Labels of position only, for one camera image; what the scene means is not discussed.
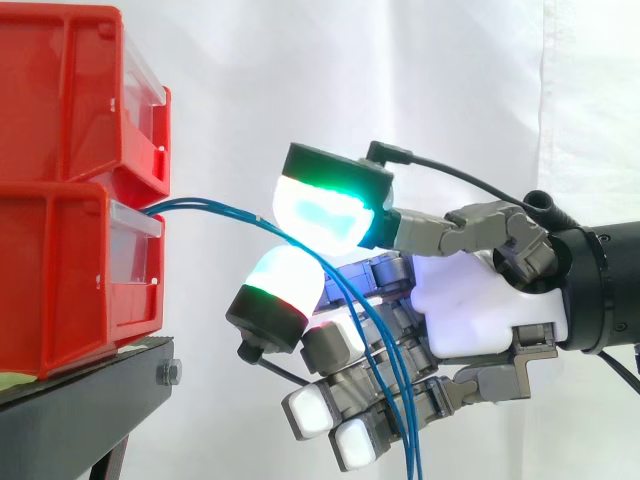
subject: red storage drawer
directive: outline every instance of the red storage drawer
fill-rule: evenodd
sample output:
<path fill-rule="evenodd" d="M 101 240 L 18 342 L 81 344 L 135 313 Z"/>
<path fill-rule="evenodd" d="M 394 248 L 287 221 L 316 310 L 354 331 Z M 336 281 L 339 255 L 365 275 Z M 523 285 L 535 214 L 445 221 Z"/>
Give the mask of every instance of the red storage drawer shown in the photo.
<path fill-rule="evenodd" d="M 171 96 L 113 7 L 0 3 L 0 180 L 169 194 Z"/>
<path fill-rule="evenodd" d="M 0 183 L 0 372 L 40 378 L 162 326 L 164 224 L 91 183 Z"/>

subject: white fabric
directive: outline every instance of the white fabric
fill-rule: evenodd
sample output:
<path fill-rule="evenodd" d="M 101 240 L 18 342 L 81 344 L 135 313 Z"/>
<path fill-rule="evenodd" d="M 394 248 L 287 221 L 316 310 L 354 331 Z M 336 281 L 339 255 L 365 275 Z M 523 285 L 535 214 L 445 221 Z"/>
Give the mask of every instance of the white fabric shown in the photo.
<path fill-rule="evenodd" d="M 584 224 L 640 220 L 640 4 L 546 0 L 540 186 Z M 609 349 L 632 372 L 631 347 Z M 638 396 L 599 358 L 562 355 L 527 404 L 523 480 L 636 478 Z"/>

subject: blue cable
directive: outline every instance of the blue cable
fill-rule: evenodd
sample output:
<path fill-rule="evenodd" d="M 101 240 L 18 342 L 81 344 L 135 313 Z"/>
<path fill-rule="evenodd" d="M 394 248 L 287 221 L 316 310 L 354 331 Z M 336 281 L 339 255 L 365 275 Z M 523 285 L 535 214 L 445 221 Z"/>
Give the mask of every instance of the blue cable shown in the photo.
<path fill-rule="evenodd" d="M 264 220 L 261 217 L 257 217 L 249 212 L 246 212 L 244 210 L 240 210 L 234 207 L 230 207 L 228 205 L 219 203 L 219 202 L 215 202 L 213 200 L 207 200 L 207 199 L 203 199 L 203 198 L 196 198 L 196 197 L 188 197 L 188 198 L 180 198 L 180 199 L 174 199 L 174 200 L 168 200 L 165 202 L 162 202 L 160 204 L 154 205 L 152 207 L 149 207 L 145 210 L 143 210 L 144 213 L 146 213 L 147 215 L 155 215 L 158 213 L 161 213 L 163 211 L 168 211 L 168 210 L 180 210 L 180 209 L 195 209 L 195 210 L 204 210 L 207 212 L 211 212 L 211 213 L 215 213 L 215 214 L 219 214 L 219 215 L 223 215 L 223 216 L 227 216 L 245 223 L 250 223 L 253 224 L 255 226 L 258 226 L 264 230 L 270 231 L 271 233 L 280 236 L 281 238 L 285 239 L 287 242 L 289 242 L 290 244 L 301 248 L 302 250 L 306 251 L 308 254 L 310 254 L 311 256 L 313 256 L 316 260 L 318 260 L 320 262 L 320 264 L 322 265 L 323 269 L 327 272 L 327 274 L 336 282 L 336 284 L 338 285 L 338 287 L 340 288 L 342 294 L 345 296 L 345 300 L 346 300 L 346 304 L 348 305 L 348 308 L 350 310 L 350 313 L 352 315 L 352 317 L 354 318 L 354 324 L 356 325 L 356 328 L 358 330 L 358 333 L 360 335 L 360 337 L 362 338 L 364 344 L 365 344 L 365 357 L 367 358 L 367 360 L 369 361 L 371 367 L 372 367 L 372 371 L 374 373 L 374 376 L 376 377 L 376 380 L 378 381 L 378 383 L 381 386 L 381 389 L 387 399 L 387 401 L 389 402 L 389 405 L 394 413 L 394 416 L 396 417 L 396 421 L 398 424 L 398 430 L 401 433 L 402 436 L 402 440 L 403 440 L 403 444 L 404 444 L 404 448 L 405 448 L 405 454 L 406 454 L 406 460 L 407 460 L 407 473 L 409 478 L 413 478 L 413 459 L 411 458 L 413 455 L 411 455 L 411 452 L 413 451 L 415 454 L 415 459 L 416 459 L 416 464 L 418 466 L 418 478 L 420 480 L 422 480 L 422 468 L 421 468 L 421 456 L 420 456 L 420 447 L 419 447 L 419 438 L 418 438 L 418 426 L 417 426 L 417 420 L 416 420 L 416 410 L 415 410 L 415 400 L 413 398 L 413 387 L 411 384 L 411 378 L 407 372 L 406 369 L 406 365 L 404 363 L 404 359 L 402 358 L 397 345 L 395 344 L 395 340 L 393 339 L 391 332 L 388 330 L 386 324 L 384 324 L 384 322 L 382 321 L 382 319 L 379 317 L 379 315 L 377 314 L 377 312 L 373 309 L 373 307 L 371 307 L 371 305 L 369 304 L 369 302 L 364 298 L 364 296 L 362 296 L 360 294 L 360 292 L 358 292 L 355 287 L 353 287 L 353 285 L 346 279 L 344 278 L 344 276 L 337 270 L 335 269 L 332 265 L 330 265 L 326 260 L 324 260 L 322 257 L 320 257 L 318 254 L 316 254 L 315 252 L 313 252 L 312 250 L 310 250 L 308 247 L 306 247 L 305 245 L 303 245 L 302 243 L 300 243 L 299 241 L 297 241 L 296 239 L 290 237 L 289 235 L 285 234 L 284 232 L 282 232 L 280 229 L 278 229 L 275 225 L 271 224 L 270 222 Z M 403 404 L 405 405 L 405 414 L 406 414 L 406 418 L 407 418 L 407 426 L 409 428 L 409 438 L 406 438 L 406 432 L 405 429 L 403 427 L 403 422 L 402 422 L 402 416 L 400 415 L 399 411 L 397 410 L 397 406 L 395 404 L 395 401 L 393 400 L 393 396 L 391 394 L 391 392 L 389 391 L 387 385 L 384 383 L 384 381 L 382 380 L 382 377 L 380 376 L 380 373 L 377 369 L 376 363 L 373 360 L 371 353 L 367 347 L 367 343 L 366 343 L 366 339 L 364 337 L 364 332 L 362 331 L 362 326 L 360 325 L 360 322 L 358 321 L 358 317 L 357 314 L 355 312 L 355 309 L 353 308 L 352 303 L 349 301 L 349 296 L 344 288 L 344 286 L 347 286 L 347 288 L 351 291 L 353 297 L 363 306 L 365 312 L 367 312 L 367 314 L 371 317 L 371 319 L 374 321 L 374 323 L 376 324 L 376 326 L 378 327 L 378 330 L 380 331 L 380 335 L 383 339 L 383 342 L 385 343 L 385 346 L 387 347 L 387 351 L 389 352 L 389 359 L 390 359 L 390 363 L 392 366 L 392 369 L 394 371 L 394 375 L 396 376 L 396 381 L 398 382 L 398 386 L 400 388 L 400 393 L 402 396 L 402 400 L 403 400 Z M 400 375 L 400 372 L 398 371 L 398 366 L 397 363 L 400 363 L 400 369 L 402 370 L 402 375 Z"/>

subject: robotic hand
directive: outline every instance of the robotic hand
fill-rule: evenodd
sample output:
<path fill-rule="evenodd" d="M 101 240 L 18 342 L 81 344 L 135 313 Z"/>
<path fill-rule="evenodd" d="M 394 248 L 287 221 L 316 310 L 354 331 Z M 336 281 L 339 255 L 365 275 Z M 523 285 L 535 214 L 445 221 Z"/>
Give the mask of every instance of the robotic hand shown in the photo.
<path fill-rule="evenodd" d="M 392 208 L 393 176 L 385 161 L 437 168 L 501 200 L 468 205 L 444 218 Z M 317 249 L 340 250 L 345 239 L 355 239 L 360 246 L 390 250 L 340 270 L 361 294 L 379 299 L 375 310 L 407 366 L 419 428 L 465 405 L 529 398 L 527 363 L 557 357 L 558 346 L 599 354 L 609 345 L 640 341 L 640 222 L 580 227 L 542 192 L 519 202 L 466 174 L 377 142 L 359 162 L 293 145 L 283 175 L 287 188 L 300 183 L 298 198 L 276 191 L 274 210 L 285 231 Z M 327 193 L 329 186 L 333 191 Z M 308 195 L 313 188 L 322 191 L 315 203 Z M 328 320 L 304 334 L 307 323 L 300 315 L 292 322 L 286 302 L 271 302 L 264 315 L 265 309 L 256 308 L 264 301 L 257 300 L 237 297 L 227 314 L 243 332 L 241 357 L 257 363 L 262 353 L 291 353 L 301 339 L 310 372 L 323 376 L 282 402 L 296 438 L 329 433 L 343 471 L 379 458 L 401 428 L 363 356 L 365 343 L 404 411 L 372 319 L 359 313 L 363 339 L 329 277 L 316 307 Z M 464 367 L 450 379 L 434 375 L 440 364 Z"/>

